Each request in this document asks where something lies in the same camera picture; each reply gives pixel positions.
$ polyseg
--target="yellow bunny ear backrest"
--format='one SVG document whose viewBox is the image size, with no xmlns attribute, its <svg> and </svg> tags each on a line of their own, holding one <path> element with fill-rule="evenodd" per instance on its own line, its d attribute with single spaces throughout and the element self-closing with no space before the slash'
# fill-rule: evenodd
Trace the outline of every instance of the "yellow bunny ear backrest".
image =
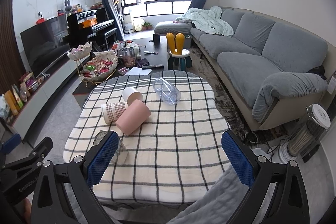
<svg viewBox="0 0 336 224">
<path fill-rule="evenodd" d="M 184 34 L 182 33 L 178 33 L 176 35 L 176 49 L 177 49 L 177 53 L 181 55 L 182 54 L 182 50 L 183 50 L 183 45 L 184 45 Z"/>
<path fill-rule="evenodd" d="M 167 43 L 168 43 L 168 46 L 171 50 L 171 53 L 172 54 L 176 54 L 176 49 L 175 49 L 175 38 L 174 38 L 174 35 L 169 32 L 167 35 Z"/>
</svg>

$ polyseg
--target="white tag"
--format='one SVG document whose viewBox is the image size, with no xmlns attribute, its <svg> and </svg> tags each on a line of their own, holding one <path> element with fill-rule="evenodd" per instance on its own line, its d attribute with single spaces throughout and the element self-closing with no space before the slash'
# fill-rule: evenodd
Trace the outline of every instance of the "white tag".
<svg viewBox="0 0 336 224">
<path fill-rule="evenodd" d="M 329 82 L 329 85 L 328 85 L 328 88 L 327 88 L 327 91 L 332 94 L 334 89 L 336 87 L 336 79 L 335 77 L 331 77 L 330 79 L 330 82 Z"/>
</svg>

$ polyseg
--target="teal stool leg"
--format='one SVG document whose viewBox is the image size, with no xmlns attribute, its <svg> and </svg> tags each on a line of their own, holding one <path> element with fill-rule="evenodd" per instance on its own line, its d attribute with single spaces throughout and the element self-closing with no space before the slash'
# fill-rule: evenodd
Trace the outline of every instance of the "teal stool leg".
<svg viewBox="0 0 336 224">
<path fill-rule="evenodd" d="M 174 64 L 174 57 L 169 57 L 168 59 L 168 70 L 173 70 L 173 64 Z"/>
<path fill-rule="evenodd" d="M 186 68 L 185 68 L 185 59 L 184 58 L 181 58 L 181 70 L 183 71 L 186 71 Z"/>
<path fill-rule="evenodd" d="M 175 66 L 179 66 L 179 58 L 175 58 L 174 64 L 175 64 Z"/>
<path fill-rule="evenodd" d="M 193 61 L 191 60 L 190 56 L 185 58 L 185 62 L 187 64 L 187 68 L 191 68 L 193 66 Z"/>
</svg>

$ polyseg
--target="area rug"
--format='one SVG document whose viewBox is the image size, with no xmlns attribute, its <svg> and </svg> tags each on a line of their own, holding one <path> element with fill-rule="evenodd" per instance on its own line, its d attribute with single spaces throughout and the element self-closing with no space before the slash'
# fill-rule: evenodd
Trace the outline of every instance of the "area rug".
<svg viewBox="0 0 336 224">
<path fill-rule="evenodd" d="M 206 58 L 203 57 L 203 59 L 201 59 L 201 54 L 201 50 L 193 44 L 190 48 L 190 57 L 193 61 L 193 66 L 191 68 L 187 68 L 187 71 L 192 72 L 208 81 L 215 93 L 216 107 L 229 123 L 232 131 L 242 141 L 246 140 L 245 136 L 249 136 L 250 140 L 253 140 L 253 138 L 255 138 L 254 135 L 250 134 L 250 128 L 248 127 L 230 93 L 226 89 L 224 83 L 216 75 Z M 259 142 L 267 142 L 284 136 L 286 134 L 286 130 L 284 127 L 276 127 L 271 130 L 259 130 L 254 133 L 258 136 Z"/>
</svg>

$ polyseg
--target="white stool seat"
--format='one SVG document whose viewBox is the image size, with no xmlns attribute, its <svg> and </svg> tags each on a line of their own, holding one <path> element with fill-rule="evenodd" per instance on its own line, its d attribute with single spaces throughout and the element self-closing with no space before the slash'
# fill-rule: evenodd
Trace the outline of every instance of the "white stool seat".
<svg viewBox="0 0 336 224">
<path fill-rule="evenodd" d="M 172 54 L 171 51 L 169 51 L 169 55 L 175 58 L 185 58 L 190 55 L 190 51 L 186 50 L 185 48 L 182 50 L 182 54 Z"/>
</svg>

